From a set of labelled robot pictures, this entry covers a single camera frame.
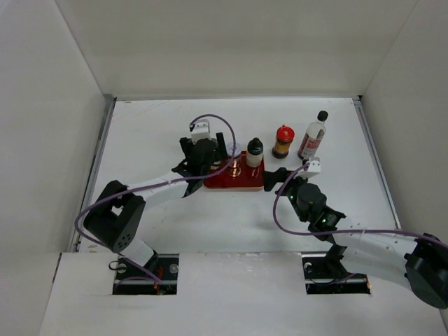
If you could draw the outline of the white-lid seasoning jar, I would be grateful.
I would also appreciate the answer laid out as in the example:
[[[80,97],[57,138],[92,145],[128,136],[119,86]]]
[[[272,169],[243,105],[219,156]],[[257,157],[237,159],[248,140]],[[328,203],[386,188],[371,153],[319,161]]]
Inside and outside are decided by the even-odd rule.
[[[232,178],[237,178],[241,174],[242,146],[240,143],[226,143],[227,151],[227,173]]]

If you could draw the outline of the black-cap white salt bottle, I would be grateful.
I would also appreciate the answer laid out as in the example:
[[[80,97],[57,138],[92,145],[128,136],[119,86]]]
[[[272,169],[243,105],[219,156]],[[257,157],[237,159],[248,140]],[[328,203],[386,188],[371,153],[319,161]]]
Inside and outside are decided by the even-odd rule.
[[[258,137],[250,140],[246,149],[246,164],[250,168],[259,167],[263,159],[263,151],[263,143]]]

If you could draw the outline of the red-cap dark sauce bottle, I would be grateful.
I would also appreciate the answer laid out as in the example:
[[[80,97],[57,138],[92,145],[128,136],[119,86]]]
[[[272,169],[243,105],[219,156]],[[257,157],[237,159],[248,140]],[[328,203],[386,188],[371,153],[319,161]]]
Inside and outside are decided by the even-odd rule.
[[[286,158],[294,138],[295,132],[291,127],[280,126],[276,131],[275,142],[272,147],[273,156],[278,159]]]

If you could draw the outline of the tall vinegar bottle black cap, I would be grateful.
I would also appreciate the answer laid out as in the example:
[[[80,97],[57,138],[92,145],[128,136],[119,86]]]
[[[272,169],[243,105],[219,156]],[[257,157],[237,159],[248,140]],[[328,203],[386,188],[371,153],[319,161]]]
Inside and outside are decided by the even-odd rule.
[[[301,160],[314,157],[326,133],[325,121],[328,119],[327,111],[319,111],[316,121],[312,122],[303,137],[297,156]]]

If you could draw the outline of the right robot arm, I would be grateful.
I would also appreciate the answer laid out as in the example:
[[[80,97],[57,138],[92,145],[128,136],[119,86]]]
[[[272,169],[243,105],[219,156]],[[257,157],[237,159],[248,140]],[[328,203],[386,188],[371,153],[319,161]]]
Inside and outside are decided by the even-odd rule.
[[[436,236],[402,230],[373,230],[330,208],[319,187],[309,182],[320,171],[310,160],[295,171],[284,167],[262,174],[264,189],[280,183],[276,197],[287,197],[307,231],[277,227],[299,237],[315,237],[331,247],[325,255],[326,272],[340,277],[345,272],[365,274],[410,290],[427,305],[447,308],[447,244]]]

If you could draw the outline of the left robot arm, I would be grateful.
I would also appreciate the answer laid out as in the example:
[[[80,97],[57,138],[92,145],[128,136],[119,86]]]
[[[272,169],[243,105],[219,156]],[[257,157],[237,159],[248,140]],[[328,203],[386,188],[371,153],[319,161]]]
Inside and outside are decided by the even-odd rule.
[[[131,260],[134,272],[142,279],[155,275],[158,262],[157,252],[136,238],[143,212],[195,193],[212,164],[227,154],[221,132],[215,139],[196,143],[183,137],[180,145],[185,158],[168,174],[152,180],[157,188],[131,192],[132,186],[114,180],[98,198],[105,202],[90,210],[83,221],[83,227],[106,248]]]

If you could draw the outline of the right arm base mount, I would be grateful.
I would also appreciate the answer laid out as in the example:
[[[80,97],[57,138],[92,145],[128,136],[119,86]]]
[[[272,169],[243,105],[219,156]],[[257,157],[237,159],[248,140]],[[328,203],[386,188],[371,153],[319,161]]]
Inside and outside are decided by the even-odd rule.
[[[305,290],[309,295],[370,294],[364,274],[354,274],[341,264],[344,247],[332,246],[327,252],[302,254]]]

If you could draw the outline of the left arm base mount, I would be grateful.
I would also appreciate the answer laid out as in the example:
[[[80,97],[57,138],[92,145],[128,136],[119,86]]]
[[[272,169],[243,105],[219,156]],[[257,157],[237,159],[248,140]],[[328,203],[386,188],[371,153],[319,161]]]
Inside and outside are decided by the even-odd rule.
[[[179,276],[179,254],[160,254],[149,270],[160,281],[145,273],[128,260],[118,257],[109,263],[114,272],[113,295],[175,295]]]

